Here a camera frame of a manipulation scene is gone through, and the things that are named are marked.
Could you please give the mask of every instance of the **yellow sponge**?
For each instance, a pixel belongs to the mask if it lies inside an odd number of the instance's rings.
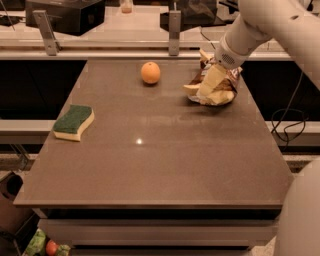
[[[80,141],[83,131],[93,122],[94,113],[91,107],[70,105],[70,109],[53,125],[56,138]]]

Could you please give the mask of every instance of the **gray tabletop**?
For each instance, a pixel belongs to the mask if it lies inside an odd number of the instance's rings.
[[[196,60],[90,60],[69,96],[95,120],[81,142],[50,133],[16,205],[39,208],[280,208],[290,170],[245,83],[228,105],[192,103],[182,90]]]

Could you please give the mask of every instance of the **black cable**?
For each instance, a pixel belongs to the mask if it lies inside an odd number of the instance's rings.
[[[293,98],[295,97],[295,95],[296,95],[296,93],[297,93],[297,91],[298,91],[298,89],[299,89],[299,87],[300,87],[300,85],[301,85],[302,78],[303,78],[303,72],[301,71],[300,78],[299,78],[299,82],[298,82],[298,84],[297,84],[297,86],[296,86],[296,88],[295,88],[295,90],[294,90],[294,92],[293,92],[293,94],[292,94],[292,96],[291,96],[291,98],[290,98],[290,100],[289,100],[289,103],[288,103],[288,105],[287,105],[287,108],[285,109],[285,111],[284,111],[282,117],[280,118],[280,120],[278,121],[277,125],[276,125],[276,126],[273,126],[273,129],[272,129],[271,133],[275,132],[275,130],[278,128],[278,126],[280,125],[280,123],[281,123],[281,122],[283,121],[283,119],[285,118],[285,116],[286,116],[286,114],[287,114],[287,112],[288,112],[288,110],[289,110],[289,108],[290,108],[290,106],[291,106],[291,104],[292,104],[292,100],[293,100]]]
[[[292,108],[290,108],[290,106],[291,106],[291,104],[292,104],[292,101],[293,101],[293,98],[295,97],[295,95],[296,95],[296,93],[297,93],[297,91],[298,91],[298,88],[299,88],[300,85],[301,85],[302,78],[303,78],[303,72],[301,72],[301,75],[300,75],[300,78],[299,78],[299,82],[298,82],[298,84],[297,84],[297,86],[296,86],[296,88],[295,88],[295,90],[294,90],[294,92],[293,92],[293,94],[292,94],[292,96],[291,96],[291,98],[290,98],[290,101],[289,101],[289,103],[288,103],[288,106],[287,106],[285,109],[279,109],[279,110],[275,111],[275,112],[272,114],[272,116],[271,116],[271,124],[272,124],[272,126],[273,126],[273,129],[272,129],[271,133],[275,133],[280,140],[282,140],[282,141],[284,141],[284,142],[286,143],[286,145],[285,145],[285,147],[284,147],[284,149],[283,149],[282,151],[284,151],[284,150],[287,149],[287,147],[289,146],[289,142],[290,142],[290,141],[296,139],[298,136],[300,136],[300,135],[303,133],[303,131],[304,131],[305,127],[306,127],[306,121],[309,119],[309,117],[305,117],[305,112],[303,112],[303,111],[301,111],[301,110],[298,110],[298,109],[292,109]],[[281,116],[281,118],[280,118],[280,120],[278,121],[278,123],[277,123],[276,125],[274,125],[274,116],[275,116],[277,113],[281,112],[281,111],[283,111],[284,113],[283,113],[283,115]],[[278,126],[280,125],[280,123],[283,121],[283,119],[285,118],[285,116],[286,116],[286,114],[288,113],[288,111],[294,111],[294,112],[300,113],[301,116],[302,116],[302,120],[301,120],[301,121],[298,121],[298,122],[296,122],[296,123],[294,123],[294,124],[291,124],[291,125],[286,126],[286,127],[283,129],[283,132],[284,132],[284,135],[285,135],[285,138],[283,138],[283,137],[281,137],[280,134],[278,133],[277,128],[278,128]],[[302,127],[301,131],[299,131],[296,135],[294,135],[292,138],[290,138],[290,137],[289,137],[289,134],[287,133],[287,129],[290,128],[290,127],[299,125],[299,124],[301,124],[301,123],[303,123],[303,127]]]
[[[273,127],[274,127],[274,116],[275,116],[277,113],[281,112],[281,111],[286,111],[286,109],[279,109],[279,110],[275,111],[275,112],[272,114],[271,123],[272,123],[272,126],[273,126]],[[278,137],[281,141],[284,141],[284,142],[286,143],[286,145],[285,145],[285,147],[284,147],[284,149],[283,149],[282,151],[284,151],[284,150],[287,149],[287,147],[289,146],[289,142],[290,142],[290,141],[296,139],[297,137],[299,137],[299,136],[303,133],[303,131],[304,131],[305,127],[306,127],[306,121],[309,120],[309,117],[306,117],[306,116],[305,116],[305,112],[303,112],[303,111],[301,111],[301,110],[299,110],[299,109],[292,109],[292,108],[290,108],[290,109],[288,109],[288,111],[297,112],[297,113],[301,114],[301,117],[302,117],[302,118],[301,118],[301,121],[297,121],[296,123],[290,124],[290,125],[286,126],[286,127],[283,129],[285,138],[281,137],[281,135],[278,133],[278,131],[275,130],[274,133],[277,135],[277,137]],[[289,134],[288,134],[288,132],[287,132],[287,129],[289,129],[290,127],[299,125],[299,124],[301,124],[301,123],[303,124],[302,129],[301,129],[297,134],[295,134],[293,137],[290,138],[290,137],[289,137]]]

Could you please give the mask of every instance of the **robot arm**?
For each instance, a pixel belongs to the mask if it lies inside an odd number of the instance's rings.
[[[320,90],[320,19],[306,11],[310,0],[300,2],[239,0],[240,14],[222,37],[216,60],[237,68],[274,38]]]

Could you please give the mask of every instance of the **metal post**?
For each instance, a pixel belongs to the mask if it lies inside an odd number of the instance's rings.
[[[56,56],[61,48],[53,34],[47,12],[45,10],[35,10],[33,11],[33,16],[43,38],[46,53],[49,56]]]
[[[179,55],[180,45],[180,30],[181,30],[181,11],[169,11],[169,55]]]

